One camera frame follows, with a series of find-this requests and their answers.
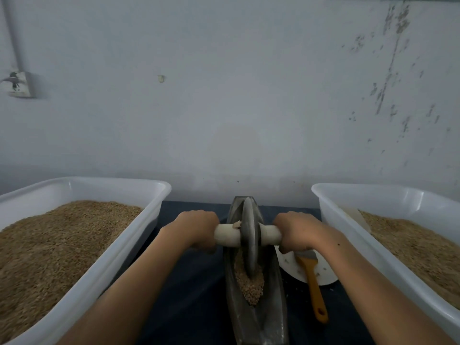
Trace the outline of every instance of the wooden handle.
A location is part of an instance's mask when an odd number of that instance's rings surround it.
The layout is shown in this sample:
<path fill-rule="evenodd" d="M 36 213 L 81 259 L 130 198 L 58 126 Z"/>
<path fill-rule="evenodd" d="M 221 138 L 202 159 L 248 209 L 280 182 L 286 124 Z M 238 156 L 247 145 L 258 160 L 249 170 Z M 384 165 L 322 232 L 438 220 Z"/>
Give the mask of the wooden handle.
<path fill-rule="evenodd" d="M 281 233 L 276 226 L 260 225 L 260 243 L 262 246 L 279 245 Z M 241 245 L 240 231 L 233 228 L 233 224 L 217 225 L 214 231 L 216 243 L 225 247 L 239 247 Z"/>
<path fill-rule="evenodd" d="M 319 289 L 318 281 L 315 276 L 315 265 L 317 261 L 304 257 L 295 256 L 297 263 L 304 269 L 308 280 L 308 289 L 310 290 L 311 305 L 316 319 L 322 324 L 329 322 L 328 311 Z"/>

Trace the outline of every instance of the person's left hand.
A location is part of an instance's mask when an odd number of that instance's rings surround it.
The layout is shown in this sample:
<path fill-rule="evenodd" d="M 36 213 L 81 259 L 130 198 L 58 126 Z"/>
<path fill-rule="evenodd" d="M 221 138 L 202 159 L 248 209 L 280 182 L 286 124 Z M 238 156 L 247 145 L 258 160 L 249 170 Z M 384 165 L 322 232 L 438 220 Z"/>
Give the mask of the person's left hand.
<path fill-rule="evenodd" d="M 182 212 L 171 224 L 175 226 L 177 235 L 186 239 L 189 246 L 211 250 L 216 245 L 214 231 L 219 225 L 219 218 L 214 212 Z"/>

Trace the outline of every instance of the skin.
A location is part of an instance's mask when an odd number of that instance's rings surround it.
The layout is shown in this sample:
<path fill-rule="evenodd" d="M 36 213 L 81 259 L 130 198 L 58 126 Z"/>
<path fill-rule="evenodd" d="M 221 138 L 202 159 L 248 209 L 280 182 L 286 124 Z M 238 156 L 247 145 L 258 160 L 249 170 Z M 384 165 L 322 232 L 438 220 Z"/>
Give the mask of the skin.
<path fill-rule="evenodd" d="M 182 253 L 189 247 L 213 249 L 218 224 L 214 212 L 179 214 L 58 344 L 134 344 Z M 294 212 L 279 214 L 273 224 L 282 233 L 283 253 L 313 248 L 325 257 L 378 345 L 455 345 L 338 230 Z"/>

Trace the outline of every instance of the person's left arm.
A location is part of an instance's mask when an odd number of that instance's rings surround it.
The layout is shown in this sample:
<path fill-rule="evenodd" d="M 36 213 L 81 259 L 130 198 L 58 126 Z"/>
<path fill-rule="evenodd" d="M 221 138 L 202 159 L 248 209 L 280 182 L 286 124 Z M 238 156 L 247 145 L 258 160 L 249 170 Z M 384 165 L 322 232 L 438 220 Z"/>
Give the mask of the person's left arm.
<path fill-rule="evenodd" d="M 215 246 L 214 212 L 179 214 L 164 226 L 142 255 L 60 339 L 62 344 L 133 344 L 161 287 L 189 247 Z"/>

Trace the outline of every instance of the orange handle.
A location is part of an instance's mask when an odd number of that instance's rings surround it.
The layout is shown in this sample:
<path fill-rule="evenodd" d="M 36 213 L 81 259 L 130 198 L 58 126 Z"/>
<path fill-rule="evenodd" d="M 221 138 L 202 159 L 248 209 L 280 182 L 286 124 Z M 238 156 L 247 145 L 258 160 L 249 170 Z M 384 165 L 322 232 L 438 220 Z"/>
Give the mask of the orange handle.
<path fill-rule="evenodd" d="M 304 269 L 308 280 L 308 288 L 310 290 L 311 305 L 316 319 L 322 324 L 329 322 L 328 311 L 322 298 L 321 290 L 319 289 L 318 281 L 315 276 L 316 260 L 307 259 L 304 257 L 295 256 L 297 263 Z"/>

